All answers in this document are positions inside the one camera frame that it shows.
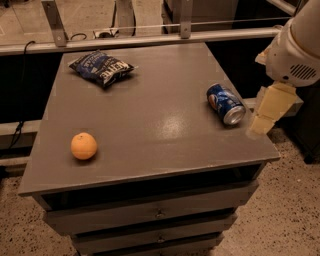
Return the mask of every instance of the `table top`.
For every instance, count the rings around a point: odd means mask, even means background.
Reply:
[[[20,195],[279,159],[267,136],[247,133],[248,109],[240,124],[226,127],[209,106],[206,91],[213,83],[238,93],[204,43],[105,52],[139,67],[103,90],[68,67],[86,53],[63,55]],[[98,143],[97,154],[87,161],[70,151],[80,132]]]

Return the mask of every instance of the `snack bag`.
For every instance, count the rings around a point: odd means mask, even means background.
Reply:
[[[70,62],[69,67],[81,77],[94,80],[103,88],[113,84],[117,79],[134,70],[128,63],[118,60],[103,52],[94,51]]]

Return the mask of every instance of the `gray table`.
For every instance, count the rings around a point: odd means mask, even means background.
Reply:
[[[64,54],[19,194],[33,196],[81,253],[173,255],[187,244],[214,246],[278,152],[267,136],[247,133],[249,110],[226,127],[209,107],[211,84],[237,92],[205,44],[106,52],[139,67],[103,90],[68,67],[83,52]],[[98,143],[89,161],[70,152],[82,131]]]

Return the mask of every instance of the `soda can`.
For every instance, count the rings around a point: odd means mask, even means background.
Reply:
[[[239,123],[246,113],[245,107],[237,96],[220,84],[214,84],[208,89],[207,99],[220,119],[227,125]]]

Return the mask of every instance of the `terrazzo floor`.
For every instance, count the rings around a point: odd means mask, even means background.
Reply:
[[[320,162],[306,165],[299,148],[280,128],[269,133],[281,154],[258,177],[260,186],[214,250],[180,256],[320,255]],[[0,187],[0,255],[74,256],[68,237],[43,221],[31,198],[17,195],[21,178]]]

